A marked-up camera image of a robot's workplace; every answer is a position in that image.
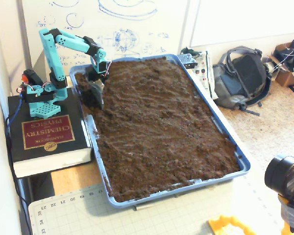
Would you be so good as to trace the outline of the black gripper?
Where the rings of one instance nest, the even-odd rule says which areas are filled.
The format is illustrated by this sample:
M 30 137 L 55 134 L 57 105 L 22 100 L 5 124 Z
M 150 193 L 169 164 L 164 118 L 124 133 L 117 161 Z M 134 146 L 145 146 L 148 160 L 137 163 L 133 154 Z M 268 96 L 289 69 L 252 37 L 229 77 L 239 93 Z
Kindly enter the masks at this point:
M 108 73 L 97 73 L 95 69 L 93 68 L 92 65 L 89 65 L 86 69 L 86 79 L 90 82 L 91 86 L 91 91 L 100 107 L 102 110 L 104 108 L 104 101 L 103 101 L 103 89 L 104 89 L 104 84 L 108 79 Z

